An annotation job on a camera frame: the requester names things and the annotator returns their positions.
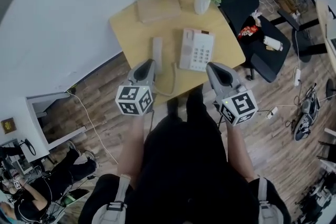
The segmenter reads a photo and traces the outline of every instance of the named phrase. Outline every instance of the flower vase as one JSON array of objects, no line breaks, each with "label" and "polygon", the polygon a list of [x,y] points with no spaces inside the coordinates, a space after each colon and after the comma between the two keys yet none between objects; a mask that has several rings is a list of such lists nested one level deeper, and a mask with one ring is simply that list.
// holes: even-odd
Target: flower vase
[{"label": "flower vase", "polygon": [[194,2],[194,9],[195,12],[199,15],[204,14],[210,5],[211,0],[195,0]]}]

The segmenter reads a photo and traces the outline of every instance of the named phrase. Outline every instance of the person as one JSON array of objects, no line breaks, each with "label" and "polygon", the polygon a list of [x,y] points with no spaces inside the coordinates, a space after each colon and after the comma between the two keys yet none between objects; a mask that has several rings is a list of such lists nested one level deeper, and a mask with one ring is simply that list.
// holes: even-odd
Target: person
[{"label": "person", "polygon": [[[144,142],[144,118],[134,117],[118,163],[118,175],[131,177],[126,223],[258,223],[259,179],[239,127],[227,124],[228,161],[221,132],[203,104],[203,86],[186,103],[187,121],[178,116],[178,99]],[[85,203],[79,224],[93,223],[97,210],[114,202],[119,177],[103,175]],[[267,197],[291,222],[274,185]]]},{"label": "person", "polygon": [[16,193],[18,199],[14,208],[5,202],[0,203],[0,219],[6,218],[9,222],[39,221],[47,213],[52,201],[58,201],[68,187],[97,169],[98,163],[89,151],[84,152],[87,162],[75,165],[74,162],[81,154],[72,142],[68,141],[68,145],[66,157],[55,166],[50,176],[40,177],[29,184],[24,178],[19,179],[22,190]]}]

